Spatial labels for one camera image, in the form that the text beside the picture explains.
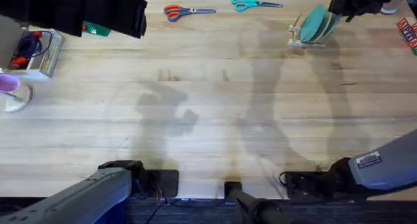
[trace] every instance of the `wooden table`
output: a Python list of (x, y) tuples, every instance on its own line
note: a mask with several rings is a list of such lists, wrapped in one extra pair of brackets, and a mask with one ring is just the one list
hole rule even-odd
[[(109, 160), (180, 171), (179, 197), (223, 196), (240, 180), (284, 197), (284, 170), (313, 171), (417, 126), (417, 57), (394, 16), (341, 22), (326, 48), (287, 45), (287, 26), (330, 0), (148, 0), (138, 40), (65, 36), (54, 77), (33, 101), (0, 114), (0, 196), (48, 196)], [(166, 20), (164, 6), (217, 14)], [(380, 199), (417, 199), (412, 191)]]

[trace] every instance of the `cable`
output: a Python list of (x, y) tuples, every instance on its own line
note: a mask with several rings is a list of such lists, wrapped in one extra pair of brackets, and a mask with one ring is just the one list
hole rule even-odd
[(156, 207), (156, 209), (154, 210), (154, 212), (151, 214), (151, 216), (149, 216), (148, 220), (146, 221), (145, 224), (149, 224), (152, 220), (152, 218), (155, 216), (155, 214), (157, 213), (157, 211), (162, 207), (162, 205), (164, 205), (164, 202), (160, 203), (158, 205), (158, 207)]
[(30, 59), (33, 57), (37, 57), (39, 55), (43, 55), (46, 51), (49, 50), (51, 43), (52, 43), (53, 34), (49, 31), (35, 31), (35, 32), (50, 34), (50, 41), (48, 42), (48, 46), (45, 48), (45, 50), (42, 51), (42, 43), (40, 39), (37, 36), (33, 35), (33, 33), (30, 33), (24, 36), (20, 40), (17, 51), (16, 51), (17, 57), (24, 57), (24, 58)]
[(203, 205), (203, 206), (196, 206), (196, 205), (189, 205), (189, 204), (175, 204), (170, 203), (170, 205), (178, 208), (196, 208), (196, 209), (205, 209), (205, 208), (217, 208), (225, 203), (224, 199), (219, 200), (218, 202), (214, 203), (213, 205)]
[(281, 180), (282, 175), (284, 175), (285, 173), (286, 173), (285, 171), (282, 172), (282, 173), (280, 173), (280, 175), (278, 177), (278, 180), (280, 181), (281, 185), (286, 188), (287, 187), (287, 183), (282, 182), (282, 180)]

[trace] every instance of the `green object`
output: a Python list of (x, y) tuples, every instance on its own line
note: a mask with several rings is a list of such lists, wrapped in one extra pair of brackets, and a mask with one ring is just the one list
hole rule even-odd
[(326, 9), (322, 5), (315, 7), (310, 14), (308, 14), (306, 20), (304, 20), (304, 23), (301, 25), (300, 39), (302, 42), (309, 42), (313, 38), (315, 33), (319, 30), (325, 14)]
[(91, 33), (92, 35), (100, 36), (109, 36), (110, 34), (110, 29), (87, 21), (83, 22), (83, 31), (86, 33)]

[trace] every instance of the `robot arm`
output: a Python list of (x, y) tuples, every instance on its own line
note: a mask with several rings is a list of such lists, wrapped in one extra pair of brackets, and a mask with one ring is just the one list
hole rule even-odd
[(89, 178), (19, 212), (0, 217), (0, 223), (94, 223), (132, 190), (131, 171), (99, 169)]
[(366, 199), (417, 186), (417, 130), (371, 152), (343, 158), (328, 172), (284, 172), (299, 202)]

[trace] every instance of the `pink cup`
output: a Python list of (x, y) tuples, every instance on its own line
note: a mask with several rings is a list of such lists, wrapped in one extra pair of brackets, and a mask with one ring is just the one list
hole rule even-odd
[(8, 74), (0, 74), (0, 91), (15, 91), (20, 87), (20, 81), (16, 77)]

